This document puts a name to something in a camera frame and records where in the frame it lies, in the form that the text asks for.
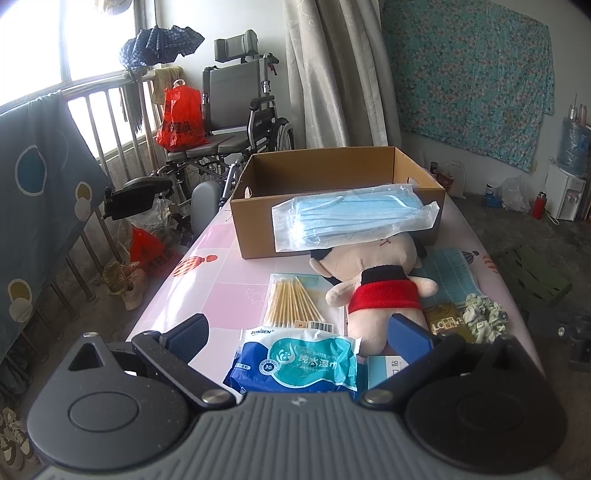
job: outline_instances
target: blue and teal wipes package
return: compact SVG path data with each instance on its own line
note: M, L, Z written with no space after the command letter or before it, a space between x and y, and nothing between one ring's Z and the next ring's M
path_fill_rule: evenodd
M315 329L259 327L242 331L224 384L243 394L357 392L359 339Z

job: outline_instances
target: metal screw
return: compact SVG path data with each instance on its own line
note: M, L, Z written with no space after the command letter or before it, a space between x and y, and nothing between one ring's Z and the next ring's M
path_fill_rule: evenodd
M209 405L219 405L220 403L226 403L230 400L231 393L221 388L215 388L214 390L207 390L201 395L201 400Z
M394 394L388 390L375 388L365 392L363 399L372 405L386 405L386 403L390 403L394 399Z

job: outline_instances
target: blue surgical mask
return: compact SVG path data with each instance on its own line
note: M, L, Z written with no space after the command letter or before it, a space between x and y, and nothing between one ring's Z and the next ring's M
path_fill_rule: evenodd
M409 184L295 197L272 208L275 250L330 248L428 229L436 202L424 206Z

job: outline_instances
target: yellow cloth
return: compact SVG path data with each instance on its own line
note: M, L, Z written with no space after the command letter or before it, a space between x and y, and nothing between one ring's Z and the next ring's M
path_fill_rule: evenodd
M172 88L175 80L183 78L182 67L163 67L154 70L156 77L152 79L154 93L152 94L152 103L164 105L164 89Z

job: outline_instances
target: red thermos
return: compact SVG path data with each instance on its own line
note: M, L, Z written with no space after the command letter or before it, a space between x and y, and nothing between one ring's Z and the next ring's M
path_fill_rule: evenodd
M542 218L547 201L546 194L544 192L539 192L538 196L535 198L534 207L531 209L531 216L533 218L538 220Z

